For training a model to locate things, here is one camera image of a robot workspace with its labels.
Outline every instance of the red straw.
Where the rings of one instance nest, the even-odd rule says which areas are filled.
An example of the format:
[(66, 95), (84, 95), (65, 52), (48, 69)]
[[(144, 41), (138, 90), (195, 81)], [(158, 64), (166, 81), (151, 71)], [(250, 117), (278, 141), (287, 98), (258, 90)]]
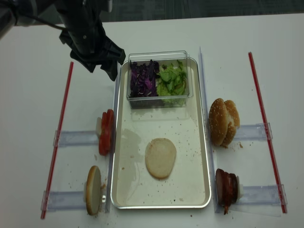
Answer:
[[(60, 131), (61, 131), (61, 127), (62, 127), (62, 123), (63, 123), (63, 117), (65, 115), (65, 109), (66, 109), (66, 104), (67, 104), (67, 94), (68, 94), (68, 90), (70, 88), (73, 65), (74, 65), (74, 63), (71, 62), (70, 63), (70, 70), (68, 72), (67, 81), (66, 81), (66, 91), (65, 91), (65, 96), (63, 98), (63, 102), (62, 102), (61, 114), (60, 114), (59, 124), (58, 124), (58, 128), (57, 128), (57, 134), (59, 134)], [(44, 197), (44, 199), (43, 199), (44, 205), (43, 205), (43, 209), (42, 209), (42, 212), (41, 212), (41, 217), (40, 217), (41, 219), (44, 219), (46, 217), (47, 206), (48, 206), (48, 195), (49, 195), (49, 191), (51, 189), (51, 183), (52, 183), (52, 178), (53, 178), (55, 160), (56, 160), (56, 155), (57, 155), (57, 149), (58, 149), (58, 144), (56, 143), (55, 146), (54, 146), (54, 149), (53, 149), (52, 162), (51, 162), (51, 166), (49, 168), (49, 173), (48, 173), (48, 180), (47, 180), (48, 182), (47, 182), (46, 194), (44, 194), (44, 196), (43, 196)]]
[[(260, 86), (259, 86), (258, 80), (257, 80), (257, 72), (256, 72), (256, 68), (255, 68), (255, 63), (253, 61), (253, 57), (252, 57), (251, 52), (248, 53), (248, 56), (249, 56), (249, 61), (250, 61), (250, 65), (251, 65), (253, 80), (254, 80), (255, 85), (256, 85), (256, 93), (257, 93), (257, 97), (258, 97), (258, 102), (260, 104), (260, 109), (261, 109), (261, 113), (262, 113), (263, 122), (265, 123), (265, 132), (266, 132), (266, 135), (268, 135), (269, 134), (269, 129), (268, 129), (268, 125), (267, 125), (268, 121), (267, 121), (267, 118), (266, 118), (266, 113), (265, 113), (265, 109), (264, 109), (264, 105), (263, 105)], [(283, 191), (282, 191), (282, 187), (281, 187), (281, 180), (280, 180), (280, 176), (279, 176), (279, 170), (278, 170), (277, 164), (276, 164), (276, 158), (275, 158), (274, 148), (273, 148), (273, 145), (272, 145), (272, 140), (268, 139), (267, 142), (268, 142), (268, 147), (269, 147), (269, 151), (270, 151), (272, 166), (273, 166), (274, 172), (275, 172), (275, 181), (276, 181), (276, 184), (278, 185), (278, 191), (279, 191), (279, 197), (280, 197), (280, 200), (281, 200), (282, 212), (287, 213), (287, 207), (286, 207), (285, 199), (284, 199), (284, 196), (283, 196), (283, 193), (282, 193)]]

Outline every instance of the white tabletop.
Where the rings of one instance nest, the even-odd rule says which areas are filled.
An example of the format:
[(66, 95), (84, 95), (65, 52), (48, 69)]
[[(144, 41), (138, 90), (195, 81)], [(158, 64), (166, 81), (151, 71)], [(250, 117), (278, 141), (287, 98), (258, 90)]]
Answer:
[[(288, 214), (280, 218), (233, 211), (223, 216), (214, 213), (211, 201), (204, 209), (134, 211), (111, 206), (110, 213), (97, 218), (85, 211), (65, 211), (47, 213), (41, 220), (42, 194), (71, 61), (70, 49), (59, 41), (58, 30), (46, 26), (13, 28), (0, 40), (1, 227), (299, 227), (304, 202), (303, 22), (304, 14), (104, 23), (108, 37), (127, 56), (186, 50), (198, 60), (201, 46), (206, 75), (214, 72), (208, 63), (229, 68), (231, 59), (242, 60), (248, 58), (249, 51), (253, 53), (288, 200)], [(102, 83), (99, 106), (103, 109), (96, 110), (96, 115), (112, 106), (114, 83), (105, 72), (96, 68), (90, 74), (75, 62), (73, 77), (80, 80), (74, 88), (80, 90), (82, 83), (84, 94), (86, 77)], [(87, 175), (86, 169), (79, 170)], [(62, 166), (56, 177), (67, 172), (70, 169)]]

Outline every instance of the silver tray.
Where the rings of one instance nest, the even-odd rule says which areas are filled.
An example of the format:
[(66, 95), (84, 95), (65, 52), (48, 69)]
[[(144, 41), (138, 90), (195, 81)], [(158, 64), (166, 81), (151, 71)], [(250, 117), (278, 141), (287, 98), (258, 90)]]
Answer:
[[(189, 70), (193, 97), (186, 106), (131, 109), (126, 94), (128, 63), (121, 66), (115, 92), (117, 119), (111, 184), (111, 200), (117, 208), (203, 208), (210, 202), (199, 73), (194, 59), (190, 59)], [(154, 138), (168, 138), (177, 149), (172, 173), (164, 180), (152, 177), (145, 166), (145, 148)]]

